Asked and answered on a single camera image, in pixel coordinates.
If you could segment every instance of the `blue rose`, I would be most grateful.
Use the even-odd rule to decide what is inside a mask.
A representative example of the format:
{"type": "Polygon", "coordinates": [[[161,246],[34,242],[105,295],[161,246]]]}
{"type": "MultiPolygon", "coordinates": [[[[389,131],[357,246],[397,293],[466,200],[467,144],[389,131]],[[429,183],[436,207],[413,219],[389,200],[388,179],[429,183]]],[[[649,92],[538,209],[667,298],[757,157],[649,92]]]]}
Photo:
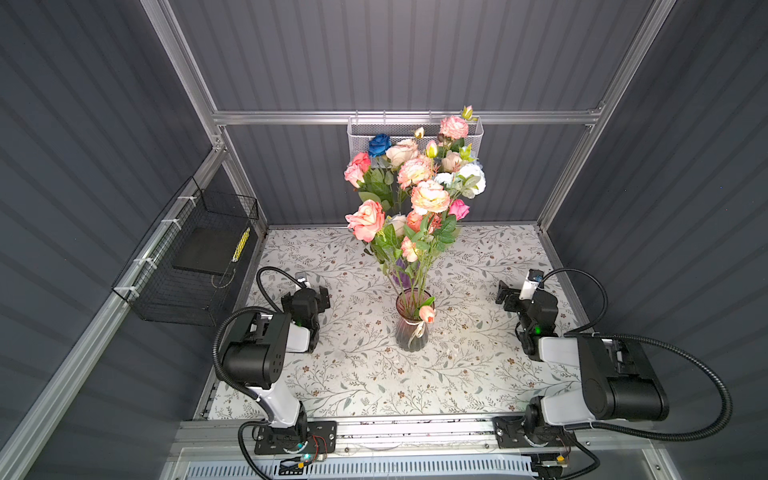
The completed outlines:
{"type": "Polygon", "coordinates": [[[392,141],[387,134],[378,134],[368,143],[368,155],[379,157],[384,155],[387,148],[392,146],[392,141]]]}

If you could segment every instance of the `table surface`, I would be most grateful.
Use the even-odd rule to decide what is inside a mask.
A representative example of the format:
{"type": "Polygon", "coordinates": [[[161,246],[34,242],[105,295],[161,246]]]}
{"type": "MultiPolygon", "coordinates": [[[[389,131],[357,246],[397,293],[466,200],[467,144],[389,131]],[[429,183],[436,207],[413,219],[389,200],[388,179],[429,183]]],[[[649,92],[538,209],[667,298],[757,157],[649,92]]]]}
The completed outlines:
{"type": "MultiPolygon", "coordinates": [[[[315,352],[288,353],[283,378],[310,417],[509,412],[536,395],[580,388],[578,369],[532,362],[515,338],[515,314],[494,302],[499,280],[520,286],[528,269],[552,269],[533,226],[464,227],[435,262],[427,290],[437,317],[419,352],[394,338],[396,292],[362,242],[344,229],[271,230],[260,266],[307,272],[328,287],[315,352]]],[[[263,276],[279,298],[293,291],[279,274],[263,276]]],[[[558,333],[574,325],[560,283],[558,333]]],[[[266,305],[253,285],[249,305],[266,305]]],[[[255,402],[220,383],[209,419],[259,415],[255,402]]]]}

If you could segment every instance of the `gray corrugated wall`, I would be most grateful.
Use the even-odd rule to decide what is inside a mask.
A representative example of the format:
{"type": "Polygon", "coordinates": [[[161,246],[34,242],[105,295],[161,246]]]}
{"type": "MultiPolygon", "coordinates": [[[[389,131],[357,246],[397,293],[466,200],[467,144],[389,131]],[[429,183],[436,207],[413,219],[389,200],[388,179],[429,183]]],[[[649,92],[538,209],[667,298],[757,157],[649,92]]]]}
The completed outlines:
{"type": "MultiPolygon", "coordinates": [[[[171,2],[220,110],[597,107],[650,1],[171,2]]],[[[271,224],[340,223],[342,126],[232,126],[271,224]]],[[[582,127],[485,126],[468,217],[536,220],[582,127]]]]}
{"type": "MultiPolygon", "coordinates": [[[[137,2],[0,2],[0,79],[5,443],[210,144],[137,2]]],[[[194,407],[204,337],[127,319],[29,478],[117,478],[85,468],[131,442],[121,478],[149,478],[194,407]]]]}
{"type": "MultiPolygon", "coordinates": [[[[360,205],[344,180],[346,127],[227,127],[271,224],[342,223],[360,205]]],[[[467,220],[536,220],[584,127],[488,125],[480,162],[488,181],[467,220]]]]}
{"type": "MultiPolygon", "coordinates": [[[[768,2],[680,0],[550,230],[566,265],[605,283],[605,331],[674,343],[730,387],[724,431],[667,445],[689,479],[765,476],[766,25],[768,2]]],[[[594,314],[594,291],[577,290],[594,314]]],[[[672,408],[660,429],[715,417],[702,374],[653,360],[672,408]]]]}

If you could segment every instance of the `yellow tag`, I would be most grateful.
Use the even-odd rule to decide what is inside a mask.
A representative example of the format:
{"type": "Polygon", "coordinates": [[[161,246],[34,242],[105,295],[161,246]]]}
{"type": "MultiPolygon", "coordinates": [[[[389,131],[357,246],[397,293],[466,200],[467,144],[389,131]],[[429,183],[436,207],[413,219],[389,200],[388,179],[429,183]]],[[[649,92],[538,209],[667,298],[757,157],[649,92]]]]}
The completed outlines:
{"type": "Polygon", "coordinates": [[[243,248],[245,247],[245,243],[248,241],[249,236],[250,227],[245,230],[245,233],[243,233],[243,236],[240,238],[240,242],[237,244],[237,248],[235,249],[235,254],[232,256],[232,263],[235,263],[240,259],[240,255],[243,253],[243,248]]]}

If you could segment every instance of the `black wire basket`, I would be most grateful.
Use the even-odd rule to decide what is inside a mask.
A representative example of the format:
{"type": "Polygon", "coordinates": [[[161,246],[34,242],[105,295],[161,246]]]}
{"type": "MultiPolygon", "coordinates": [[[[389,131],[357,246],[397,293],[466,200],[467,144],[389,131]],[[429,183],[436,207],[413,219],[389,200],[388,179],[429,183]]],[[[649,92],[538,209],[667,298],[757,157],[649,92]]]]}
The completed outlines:
{"type": "Polygon", "coordinates": [[[131,256],[124,271],[141,264],[132,284],[116,280],[112,290],[144,320],[216,326],[237,301],[259,240],[257,221],[255,198],[198,189],[156,246],[136,259],[140,245],[131,256]]]}

